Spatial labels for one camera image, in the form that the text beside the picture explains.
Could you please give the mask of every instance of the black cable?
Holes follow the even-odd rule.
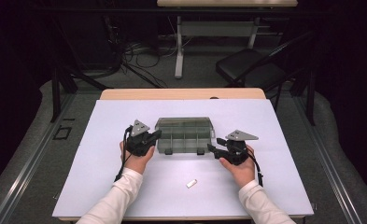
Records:
[[[249,150],[249,148],[246,147],[246,151],[242,150],[241,148],[239,147],[236,147],[236,146],[229,146],[229,147],[232,147],[233,149],[235,149],[236,151],[239,151],[241,153],[246,153],[252,160],[253,162],[255,163],[256,165],[256,169],[258,171],[258,180],[259,180],[259,185],[262,186],[262,173],[261,173],[261,169],[260,169],[260,166],[259,164],[257,163],[256,159],[254,156],[250,155],[247,151]]]
[[[125,51],[122,53],[122,58],[125,60],[125,62],[130,62],[134,58],[134,48],[133,45],[127,44],[127,46],[124,48]]]
[[[137,76],[139,76],[140,78],[142,78],[143,80],[145,80],[147,83],[151,84],[152,86],[154,86],[155,88],[158,88],[158,89],[162,89],[162,88],[165,88],[166,87],[166,84],[164,81],[160,80],[159,78],[153,76],[150,72],[146,71],[145,69],[143,68],[140,68],[140,67],[137,67],[135,65],[132,65],[132,64],[129,64],[129,63],[126,63],[126,62],[123,62],[122,65],[127,68],[128,70],[132,71],[133,73],[135,73]],[[144,75],[138,73],[137,71],[135,71],[132,67],[134,68],[137,68],[137,69],[140,69],[142,70],[143,72],[149,74],[155,81],[155,83],[153,81],[151,81],[148,77],[145,77]]]
[[[101,77],[109,77],[115,73],[117,73],[119,71],[118,67],[111,67],[109,68],[107,71],[105,71],[102,74],[97,74],[97,75],[87,75],[87,77],[91,77],[93,79],[97,79],[97,78],[101,78]]]
[[[131,136],[131,130],[133,129],[133,126],[130,125],[130,127],[128,127],[125,130],[124,133],[124,137],[122,139],[122,160],[121,160],[121,168],[119,170],[119,173],[116,175],[116,178],[114,179],[114,182],[118,181],[121,178],[122,175],[122,171],[124,170],[124,166],[125,166],[125,162],[128,161],[128,159],[130,159],[131,155],[125,159],[125,153],[127,151],[127,133],[129,133],[129,136]]]
[[[261,173],[260,166],[259,166],[259,164],[257,163],[256,159],[255,159],[252,155],[250,155],[250,154],[248,153],[248,156],[253,160],[253,162],[255,162],[256,169],[257,169],[257,171],[258,171],[259,184],[260,184],[260,186],[262,186],[262,177],[263,177],[263,175],[262,175],[262,173]]]
[[[142,65],[142,64],[139,64],[139,61],[138,61],[139,55],[141,55],[141,54],[137,54],[137,55],[136,55],[135,63],[136,63],[139,67],[141,67],[141,68],[151,68],[151,67],[154,67],[154,66],[156,66],[156,65],[160,62],[160,58],[161,58],[161,56],[160,56],[159,52],[156,52],[156,55],[157,55],[157,62],[156,62],[156,63],[154,63],[154,64],[152,64],[152,65]]]

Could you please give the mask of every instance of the table surface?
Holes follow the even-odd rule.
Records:
[[[296,0],[158,0],[159,7],[296,7]]]
[[[178,99],[97,101],[53,216],[77,219],[106,195],[121,166],[119,142],[135,119],[147,124],[153,132],[158,118],[183,117],[210,117],[216,137],[224,138],[235,129],[257,135],[259,140],[247,143],[256,150],[269,197],[291,216],[313,215],[268,100]],[[216,139],[212,139],[212,144],[216,146]],[[198,183],[188,189],[186,184],[193,179]],[[128,208],[124,220],[249,218],[238,201],[237,191],[233,178],[212,153],[204,156],[155,153],[144,174],[139,196]]]

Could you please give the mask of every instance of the hand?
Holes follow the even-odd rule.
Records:
[[[248,153],[254,157],[254,150],[247,145]],[[247,183],[255,179],[255,164],[251,158],[247,158],[239,165],[232,165],[226,159],[220,158],[220,163],[232,173],[233,178],[239,188],[242,188]]]
[[[148,150],[148,153],[143,157],[137,157],[135,155],[131,155],[131,153],[128,150],[126,150],[125,160],[127,160],[127,158],[130,158],[130,159],[128,159],[127,162],[125,162],[124,167],[130,168],[131,170],[135,170],[139,174],[142,175],[145,172],[146,164],[148,163],[148,161],[151,159],[151,157],[154,154],[154,148],[155,147],[150,147],[150,149]],[[120,149],[121,149],[121,159],[122,159],[122,153],[123,153],[123,143],[122,142],[120,142]]]

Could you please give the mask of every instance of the cable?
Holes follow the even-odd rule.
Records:
[[[138,67],[138,66],[135,66],[135,65],[132,65],[132,64],[129,64],[129,63],[126,63],[126,62],[123,62],[122,65],[127,68],[127,70],[130,70],[132,71],[133,73],[135,73],[137,76],[139,76],[140,78],[142,78],[143,80],[145,80],[147,83],[151,84],[152,86],[154,86],[155,88],[159,88],[159,89],[162,89],[162,88],[168,88],[166,83],[164,81],[162,81],[161,79],[153,76],[150,72],[146,71],[145,69],[141,68],[141,67]],[[132,67],[134,68],[137,68],[137,69],[140,69],[142,70],[143,72],[147,73],[148,75],[150,75],[155,83],[153,81],[151,81],[148,77],[145,77],[144,75],[138,73],[137,71],[135,71]]]
[[[156,55],[157,55],[157,61],[156,61],[156,63],[155,64],[152,64],[152,65],[147,65],[147,66],[144,66],[144,65],[139,64],[139,61],[138,61],[139,55],[140,54],[136,55],[136,59],[135,59],[135,62],[136,62],[136,64],[139,67],[142,67],[142,68],[150,68],[150,67],[154,67],[155,65],[157,65],[160,62],[160,54],[159,54],[159,52],[156,52]]]
[[[257,171],[258,171],[258,180],[259,180],[259,185],[263,187],[263,185],[262,185],[262,177],[263,177],[263,175],[262,175],[262,173],[261,173],[260,166],[259,166],[259,164],[257,163],[257,161],[256,161],[255,157],[254,157],[254,156],[252,156],[252,155],[250,155],[250,153],[248,153],[248,152],[247,152],[247,151],[249,150],[249,148],[247,148],[247,147],[246,147],[246,150],[244,151],[244,150],[242,150],[241,148],[236,147],[236,146],[229,146],[229,147],[232,147],[233,149],[235,149],[236,151],[239,151],[239,152],[241,152],[241,153],[246,153],[246,154],[247,154],[247,155],[248,155],[248,156],[253,160],[253,162],[254,162],[254,163],[255,163],[255,165],[256,165],[256,169],[257,169]]]
[[[131,155],[125,159],[125,153],[127,152],[127,133],[129,133],[129,136],[131,136],[131,130],[133,129],[133,126],[130,125],[130,127],[128,127],[125,130],[124,133],[124,137],[122,139],[122,159],[121,159],[121,168],[119,170],[119,173],[116,175],[116,178],[114,179],[114,182],[118,181],[121,178],[122,175],[122,171],[124,170],[124,166],[125,166],[125,162],[128,161],[128,159],[130,159]]]
[[[260,184],[260,186],[262,186],[262,177],[263,177],[263,175],[262,175],[262,173],[261,173],[260,166],[259,166],[259,164],[257,163],[257,161],[256,161],[256,159],[254,158],[254,156],[250,155],[249,153],[248,153],[248,156],[253,160],[253,162],[255,162],[256,169],[257,169],[257,171],[258,171],[259,184]]]
[[[101,78],[101,77],[109,77],[115,73],[117,73],[119,71],[119,68],[116,67],[110,67],[109,70],[105,71],[102,74],[97,74],[97,75],[88,75],[85,74],[87,77],[91,77],[92,79],[97,79],[97,78]]]

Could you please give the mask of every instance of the wire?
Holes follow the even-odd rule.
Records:
[[[122,138],[122,160],[121,160],[121,168],[119,170],[119,173],[116,175],[116,178],[114,179],[114,182],[118,181],[121,178],[122,175],[122,171],[124,170],[124,166],[125,166],[125,162],[128,161],[128,159],[130,159],[131,155],[125,159],[125,153],[127,152],[127,133],[129,133],[129,136],[131,136],[131,130],[133,129],[133,126],[130,125],[130,127],[128,127],[125,130],[124,133],[124,137]]]
[[[176,41],[176,46],[174,48],[174,51],[168,55],[163,55],[163,57],[169,57],[169,56],[172,56],[175,54],[176,50],[177,50],[177,33],[175,31],[175,28],[174,28],[174,25],[171,23],[171,19],[168,17],[168,21],[169,21],[169,24],[171,25],[171,28],[172,28],[172,31],[174,31],[174,37],[175,37],[175,41]],[[182,48],[185,47],[187,44],[189,44],[189,42],[192,40],[192,37],[185,43],[182,45]]]
[[[150,68],[150,67],[154,67],[155,65],[157,65],[160,62],[160,54],[159,54],[159,52],[156,52],[156,55],[157,55],[157,61],[156,61],[156,63],[154,63],[152,65],[147,65],[147,66],[144,66],[144,65],[139,64],[139,61],[138,61],[139,55],[140,54],[136,55],[136,59],[135,59],[135,62],[136,62],[136,64],[139,67],[142,67],[142,68]]]
[[[141,68],[141,67],[138,67],[138,66],[135,66],[133,64],[129,64],[129,63],[126,63],[126,62],[123,62],[122,65],[127,69],[127,70],[130,70],[132,71],[133,73],[135,73],[137,76],[139,76],[140,78],[142,78],[143,80],[145,80],[147,83],[151,84],[152,86],[154,86],[155,88],[159,88],[159,89],[162,89],[162,88],[168,88],[166,83],[164,81],[162,81],[161,79],[153,76],[150,72],[146,71],[145,69]],[[149,76],[151,76],[154,80],[154,82],[152,80],[150,80],[148,77],[138,73],[137,71],[135,71],[134,68],[136,69],[140,69],[142,70],[143,72],[147,73]]]
[[[230,146],[230,147],[233,147],[233,149],[235,149],[236,151],[239,151],[241,153],[246,153],[252,160],[253,162],[255,163],[256,165],[256,169],[258,171],[258,180],[259,180],[259,185],[262,186],[262,173],[261,173],[261,169],[260,169],[260,166],[259,164],[257,163],[256,161],[256,158],[252,155],[250,155],[250,153],[248,153],[247,151],[249,150],[249,148],[246,147],[246,150],[244,151],[243,149],[239,148],[239,147],[236,147],[236,146]]]

